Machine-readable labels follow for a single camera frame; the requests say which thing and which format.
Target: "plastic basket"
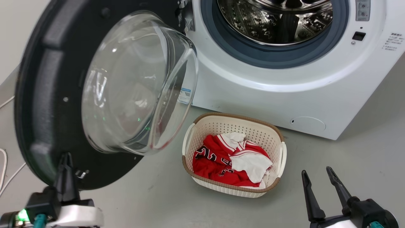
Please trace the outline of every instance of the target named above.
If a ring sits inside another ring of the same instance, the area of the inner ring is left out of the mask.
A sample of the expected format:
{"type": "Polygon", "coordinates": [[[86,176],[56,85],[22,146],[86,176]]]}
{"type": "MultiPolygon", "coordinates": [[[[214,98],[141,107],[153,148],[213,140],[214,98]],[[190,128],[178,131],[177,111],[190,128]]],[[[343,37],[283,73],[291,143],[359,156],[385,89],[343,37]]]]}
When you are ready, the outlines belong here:
{"type": "Polygon", "coordinates": [[[183,166],[188,174],[200,185],[226,194],[257,198],[272,190],[280,181],[286,165],[287,147],[284,137],[273,125],[266,122],[231,114],[206,113],[198,117],[188,128],[183,141],[183,166]],[[194,151],[203,145],[207,135],[239,132],[261,146],[269,155],[273,166],[264,180],[265,189],[248,189],[213,181],[193,173],[194,151]]]}

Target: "wall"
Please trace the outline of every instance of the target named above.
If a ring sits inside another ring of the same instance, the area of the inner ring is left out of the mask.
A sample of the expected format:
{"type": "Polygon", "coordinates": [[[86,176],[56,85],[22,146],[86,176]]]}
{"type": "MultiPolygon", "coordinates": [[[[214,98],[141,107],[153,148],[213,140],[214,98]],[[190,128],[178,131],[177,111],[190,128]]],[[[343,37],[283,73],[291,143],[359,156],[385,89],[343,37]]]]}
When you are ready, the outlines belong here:
{"type": "Polygon", "coordinates": [[[20,63],[27,40],[49,0],[0,0],[0,84],[20,63]]]}

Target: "washing machine door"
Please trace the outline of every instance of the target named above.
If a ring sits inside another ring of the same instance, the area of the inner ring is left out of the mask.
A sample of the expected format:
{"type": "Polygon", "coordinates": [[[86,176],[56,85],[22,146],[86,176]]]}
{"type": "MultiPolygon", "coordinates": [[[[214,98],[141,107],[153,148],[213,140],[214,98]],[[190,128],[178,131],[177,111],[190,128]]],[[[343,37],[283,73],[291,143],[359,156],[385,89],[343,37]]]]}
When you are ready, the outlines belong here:
{"type": "Polygon", "coordinates": [[[106,186],[167,146],[190,108],[198,62],[184,1],[53,0],[25,50],[15,129],[51,185],[63,153],[81,190],[106,186]]]}

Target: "blue and white sticker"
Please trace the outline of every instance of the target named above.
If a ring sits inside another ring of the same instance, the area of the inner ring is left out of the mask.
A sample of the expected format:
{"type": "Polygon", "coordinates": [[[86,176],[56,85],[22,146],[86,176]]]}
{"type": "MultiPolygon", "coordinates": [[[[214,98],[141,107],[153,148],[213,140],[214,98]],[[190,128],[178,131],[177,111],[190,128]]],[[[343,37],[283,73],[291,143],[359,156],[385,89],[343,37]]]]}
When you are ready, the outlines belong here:
{"type": "Polygon", "coordinates": [[[178,102],[188,105],[191,99],[191,90],[186,88],[181,88],[179,98],[177,99],[178,102]]]}

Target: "gray floor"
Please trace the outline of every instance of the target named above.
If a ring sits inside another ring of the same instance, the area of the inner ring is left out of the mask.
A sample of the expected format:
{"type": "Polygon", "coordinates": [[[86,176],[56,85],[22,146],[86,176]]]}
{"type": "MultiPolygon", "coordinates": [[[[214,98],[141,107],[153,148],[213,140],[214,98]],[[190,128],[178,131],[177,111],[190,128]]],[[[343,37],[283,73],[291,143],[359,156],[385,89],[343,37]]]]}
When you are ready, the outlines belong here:
{"type": "MultiPolygon", "coordinates": [[[[286,169],[278,186],[261,198],[205,189],[183,170],[182,137],[188,125],[206,112],[199,108],[192,108],[167,149],[146,157],[117,182],[81,196],[93,198],[104,211],[107,228],[309,227],[301,171],[307,170],[326,215],[338,215],[341,206],[325,171],[332,166],[352,195],[374,199],[397,215],[401,226],[405,222],[401,216],[405,214],[404,63],[403,56],[337,141],[282,130],[288,147],[286,169]]],[[[0,100],[6,100],[4,96],[0,92],[0,100]]],[[[0,120],[0,148],[9,153],[10,176],[23,163],[12,103],[0,110],[0,120]]],[[[25,167],[0,198],[0,215],[23,208],[29,195],[43,187],[25,167]]]]}

